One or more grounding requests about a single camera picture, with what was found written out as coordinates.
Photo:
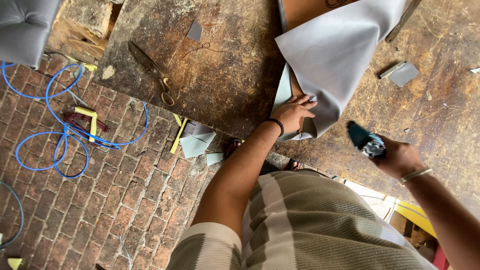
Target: scissors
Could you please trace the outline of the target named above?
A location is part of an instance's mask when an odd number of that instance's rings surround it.
[[[168,86],[168,78],[165,77],[165,74],[160,71],[158,66],[153,62],[153,60],[148,57],[148,55],[135,43],[129,41],[130,51],[133,54],[133,57],[142,64],[148,71],[150,71],[153,76],[160,81],[160,85],[162,85],[162,101],[167,106],[173,106],[175,102],[173,101],[172,96],[170,95],[170,86]]]

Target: hand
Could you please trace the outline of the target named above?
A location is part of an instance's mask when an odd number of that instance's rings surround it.
[[[399,180],[410,172],[427,168],[413,145],[392,141],[381,135],[378,136],[385,143],[386,157],[374,157],[372,161],[386,174]]]
[[[315,114],[308,110],[317,105],[316,101],[308,101],[309,95],[301,98],[292,97],[286,104],[280,106],[272,113],[272,118],[279,120],[283,125],[283,132],[289,133],[300,128],[301,117],[315,117]]]

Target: black bracelet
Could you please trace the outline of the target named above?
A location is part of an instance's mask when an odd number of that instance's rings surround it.
[[[279,135],[278,137],[280,137],[281,135],[283,135],[283,125],[282,125],[282,123],[281,123],[279,120],[277,120],[277,119],[275,119],[275,118],[268,118],[268,119],[265,120],[265,121],[273,121],[273,122],[277,123],[277,124],[280,126],[280,129],[282,130],[282,133],[280,133],[280,135]]]

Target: brick floor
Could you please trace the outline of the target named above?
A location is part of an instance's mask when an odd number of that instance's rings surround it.
[[[55,56],[43,61],[41,72],[24,66],[8,68],[9,80],[24,93],[43,95],[45,85],[66,60]],[[87,72],[79,93],[94,108],[110,131],[100,135],[126,142],[144,128],[145,116],[139,101],[91,82]],[[69,72],[59,76],[68,85]],[[0,179],[17,192],[24,209],[20,236],[0,251],[0,269],[8,269],[6,258],[21,257],[21,269],[126,269],[128,250],[133,269],[163,269],[181,232],[192,222],[199,198],[220,164],[208,168],[205,156],[185,160],[181,147],[169,150],[178,132],[173,115],[148,106],[149,126],[145,135],[121,150],[87,145],[87,171],[72,179],[54,169],[31,171],[22,168],[14,150],[25,137],[41,131],[61,131],[44,101],[23,98],[0,82]],[[67,93],[51,99],[57,115],[74,105]],[[32,167],[52,164],[59,136],[41,135],[21,147],[20,159]],[[221,150],[222,136],[211,146]],[[85,151],[69,140],[67,156],[59,168],[78,174],[85,165]],[[0,186],[0,233],[10,239],[20,225],[16,200]]]

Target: wooden workbench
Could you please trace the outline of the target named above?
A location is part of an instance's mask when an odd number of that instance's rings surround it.
[[[185,37],[193,19],[202,42]],[[480,2],[424,0],[393,44],[381,42],[343,115],[316,140],[278,143],[274,151],[411,202],[405,188],[352,146],[348,120],[417,147],[434,174],[480,217]],[[163,107],[245,138],[270,113],[284,60],[276,0],[128,0],[95,81],[162,107],[158,84],[128,50],[132,40],[171,78]],[[210,49],[198,49],[209,42]],[[397,87],[376,76],[410,61],[420,76]]]

